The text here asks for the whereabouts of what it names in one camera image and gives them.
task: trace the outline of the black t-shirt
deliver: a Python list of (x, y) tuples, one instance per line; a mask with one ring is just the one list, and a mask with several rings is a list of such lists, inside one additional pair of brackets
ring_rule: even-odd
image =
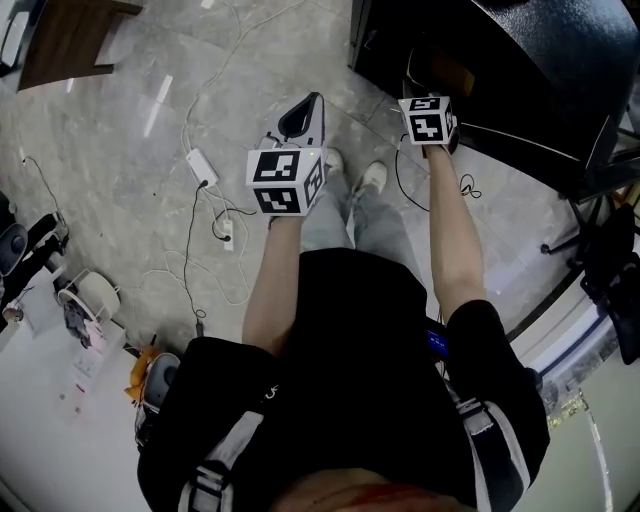
[(296, 321), (280, 358), (212, 338), (189, 345), (140, 459), (152, 510), (177, 510), (193, 470), (275, 385), (231, 472), (235, 511), (267, 511), (298, 478), (335, 468), (475, 506), (469, 441), (432, 362), (430, 329), (448, 340), (456, 393), (504, 411), (533, 481), (549, 443), (544, 408), (495, 309), (467, 303), (444, 330), (425, 316), (426, 299), (397, 263), (350, 249), (301, 255)]

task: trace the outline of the gray pants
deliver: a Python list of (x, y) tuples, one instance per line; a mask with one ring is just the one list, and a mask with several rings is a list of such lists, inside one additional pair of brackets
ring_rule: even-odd
[(342, 172), (329, 173), (316, 205), (304, 220), (302, 252), (353, 249), (346, 227), (352, 203), (355, 249), (401, 263), (422, 282), (400, 213), (383, 202), (372, 185), (354, 197)]

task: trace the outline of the white cube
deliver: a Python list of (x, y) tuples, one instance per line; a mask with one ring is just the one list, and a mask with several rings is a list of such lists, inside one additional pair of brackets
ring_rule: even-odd
[(412, 144), (449, 143), (457, 124), (451, 110), (451, 98), (408, 98), (399, 103)]
[(247, 186), (267, 215), (307, 215), (325, 180), (322, 148), (249, 151)]

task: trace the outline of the white power adapter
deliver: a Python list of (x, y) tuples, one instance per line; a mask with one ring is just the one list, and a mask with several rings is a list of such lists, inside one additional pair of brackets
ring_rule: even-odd
[(187, 155), (187, 162), (189, 162), (189, 166), (191, 170), (198, 178), (198, 183), (202, 183), (207, 180), (209, 183), (207, 188), (213, 187), (218, 182), (218, 175), (213, 170), (213, 167), (204, 156), (202, 151), (198, 148), (192, 149)]
[(222, 235), (229, 238), (224, 243), (224, 250), (233, 252), (233, 221), (231, 219), (222, 221)]

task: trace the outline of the marble floor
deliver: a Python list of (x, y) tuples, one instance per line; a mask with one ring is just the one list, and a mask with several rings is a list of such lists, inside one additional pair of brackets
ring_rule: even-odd
[[(22, 164), (21, 152), (35, 158), (70, 226), (70, 274), (88, 267), (122, 287), (117, 320), (132, 344), (157, 333), (180, 349), (195, 334), (186, 294), (170, 274), (145, 273), (165, 268), (165, 258), (182, 273), (183, 258), (166, 253), (184, 253), (196, 186), (180, 133), (195, 94), (235, 45), (238, 26), (220, 0), (141, 1), (143, 12), (123, 19), (103, 48), (100, 60), (116, 64), (113, 75), (18, 95), (0, 88), (0, 189), (27, 225), (52, 211), (37, 169)], [(297, 1), (235, 0), (240, 29)], [(252, 30), (193, 109), (192, 144), (238, 206), (256, 207), (243, 186), (244, 166), (269, 113), (311, 90), (325, 97), (329, 145), (343, 151), (351, 179), (376, 159), (393, 169), (402, 121), (391, 98), (346, 66), (350, 11), (349, 0), (306, 0)], [(464, 147), (454, 160), (482, 192), (466, 200), (485, 251), (490, 297), (509, 330), (566, 274), (564, 256), (543, 256), (539, 246), (575, 229), (575, 221), (554, 191), (524, 174)], [(402, 146), (398, 165), (404, 188), (428, 204), (428, 170), (409, 145)], [(431, 289), (428, 214), (407, 201), (393, 179), (384, 197), (401, 211)], [(243, 219), (250, 236), (241, 264), (251, 285), (267, 219)], [(211, 220), (211, 205), (199, 202), (190, 257), (219, 284), (191, 266), (189, 283), (196, 306), (206, 312), (207, 333), (237, 341), (245, 306), (228, 301), (246, 299), (238, 269), (245, 234), (236, 222), (236, 250), (227, 252), (211, 235)], [(435, 317), (435, 298), (428, 309)]]

